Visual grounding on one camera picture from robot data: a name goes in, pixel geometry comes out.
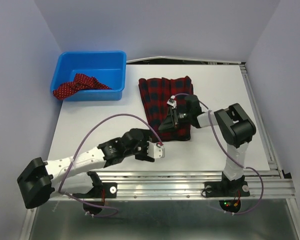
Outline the red navy plaid skirt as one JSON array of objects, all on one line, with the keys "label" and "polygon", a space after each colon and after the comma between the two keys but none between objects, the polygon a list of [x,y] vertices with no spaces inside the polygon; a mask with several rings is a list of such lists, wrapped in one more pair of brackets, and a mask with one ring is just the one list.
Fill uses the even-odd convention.
[{"label": "red navy plaid skirt", "polygon": [[159,132],[159,126],[168,113],[167,101],[176,96],[177,107],[185,107],[185,94],[193,94],[194,88],[189,76],[168,79],[140,78],[138,88],[148,124],[156,131],[163,142],[189,141],[191,139],[191,126],[188,123],[179,126],[177,131]]}]

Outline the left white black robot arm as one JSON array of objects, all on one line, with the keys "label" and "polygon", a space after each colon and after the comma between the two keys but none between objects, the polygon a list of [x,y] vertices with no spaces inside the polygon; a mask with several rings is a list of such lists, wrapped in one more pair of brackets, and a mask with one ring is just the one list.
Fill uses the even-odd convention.
[{"label": "left white black robot arm", "polygon": [[150,130],[132,128],[122,137],[101,143],[81,154],[47,161],[34,158],[17,178],[24,205],[27,209],[37,208],[58,196],[67,178],[120,164],[131,156],[152,163],[163,158],[165,150],[159,142],[152,142]]}]

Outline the red white-dotted skirt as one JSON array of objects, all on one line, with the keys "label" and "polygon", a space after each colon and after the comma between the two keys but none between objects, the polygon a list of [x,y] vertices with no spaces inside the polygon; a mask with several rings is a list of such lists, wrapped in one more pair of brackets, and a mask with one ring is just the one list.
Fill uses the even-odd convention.
[{"label": "red white-dotted skirt", "polygon": [[73,96],[79,91],[85,90],[112,90],[112,88],[101,83],[93,76],[76,73],[73,81],[62,83],[57,89],[52,91],[52,94],[56,99],[62,101]]}]

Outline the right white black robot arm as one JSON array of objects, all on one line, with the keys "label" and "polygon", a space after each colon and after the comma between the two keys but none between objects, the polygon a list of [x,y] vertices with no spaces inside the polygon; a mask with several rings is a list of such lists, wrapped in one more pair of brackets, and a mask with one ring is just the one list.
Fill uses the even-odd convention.
[{"label": "right white black robot arm", "polygon": [[168,111],[158,130],[161,133],[174,132],[184,124],[197,129],[219,127],[227,144],[222,151],[226,155],[225,167],[220,181],[206,181],[201,194],[205,198],[248,197],[249,187],[245,181],[244,162],[246,151],[257,129],[240,104],[226,109],[202,111],[200,100],[194,94],[184,94],[185,108],[178,107],[177,97],[167,101]]}]

